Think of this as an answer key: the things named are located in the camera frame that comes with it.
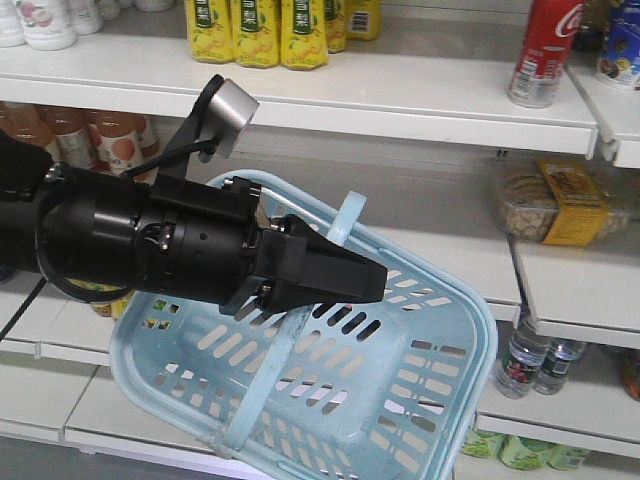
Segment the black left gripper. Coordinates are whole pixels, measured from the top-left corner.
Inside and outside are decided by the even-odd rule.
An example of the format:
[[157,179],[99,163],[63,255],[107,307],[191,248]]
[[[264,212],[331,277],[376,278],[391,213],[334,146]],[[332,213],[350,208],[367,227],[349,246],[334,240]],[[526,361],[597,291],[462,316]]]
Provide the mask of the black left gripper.
[[257,304],[267,313],[383,298],[386,267],[296,215],[264,229],[258,243],[260,195],[260,184],[238,176],[220,188],[158,176],[139,218],[135,288],[218,304],[223,313],[237,312],[260,280]]

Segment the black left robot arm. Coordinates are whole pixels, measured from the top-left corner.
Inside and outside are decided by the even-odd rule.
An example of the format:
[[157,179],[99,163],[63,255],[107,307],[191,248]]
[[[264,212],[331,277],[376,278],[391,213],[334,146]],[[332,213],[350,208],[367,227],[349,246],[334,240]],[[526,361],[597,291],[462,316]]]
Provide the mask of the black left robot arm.
[[242,177],[218,188],[165,175],[138,183],[3,135],[1,263],[86,302],[138,290],[233,314],[250,298],[269,313],[381,300],[383,265],[293,214],[260,226],[260,194]]

